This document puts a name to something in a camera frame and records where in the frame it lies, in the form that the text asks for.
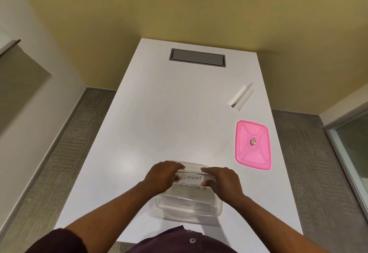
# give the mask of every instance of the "maroon shirt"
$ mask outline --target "maroon shirt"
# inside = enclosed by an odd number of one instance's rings
[[[129,253],[236,253],[226,244],[183,226],[137,243]],[[26,253],[88,253],[82,239],[66,229],[56,229],[36,241]]]

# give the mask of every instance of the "gray carpet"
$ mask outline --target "gray carpet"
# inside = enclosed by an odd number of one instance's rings
[[[22,253],[53,229],[114,95],[86,90],[1,241],[1,253]],[[368,224],[320,118],[273,115],[304,234],[331,252],[368,252]],[[117,242],[110,253],[131,246]]]

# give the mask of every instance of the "forearm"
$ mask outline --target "forearm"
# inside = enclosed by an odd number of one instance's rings
[[[88,253],[111,248],[138,211],[154,196],[141,182],[119,197],[71,223],[66,229],[77,234]]]
[[[234,209],[247,221],[271,253],[326,253],[277,217],[242,196],[232,203]]]

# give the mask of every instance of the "white table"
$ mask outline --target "white table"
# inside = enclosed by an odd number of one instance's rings
[[[223,54],[226,68],[169,61],[171,48]],[[252,82],[255,93],[243,109],[231,108],[228,102]],[[268,127],[270,171],[235,160],[239,120]],[[124,193],[163,160],[233,169],[245,194],[302,232],[256,53],[142,39],[55,228]],[[137,243],[182,224],[149,216],[151,205],[141,209],[118,241]],[[238,252],[268,252],[229,205],[224,203],[218,220],[220,227],[184,227]]]

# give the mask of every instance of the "transparent plastic box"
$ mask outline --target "transparent plastic box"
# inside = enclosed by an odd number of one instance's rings
[[[180,173],[192,173],[215,178],[200,168],[208,167],[196,163],[180,162],[185,169]],[[163,211],[163,218],[200,224],[214,224],[211,218],[217,218],[222,211],[222,200],[210,187],[174,182],[166,192],[155,197],[155,206]]]

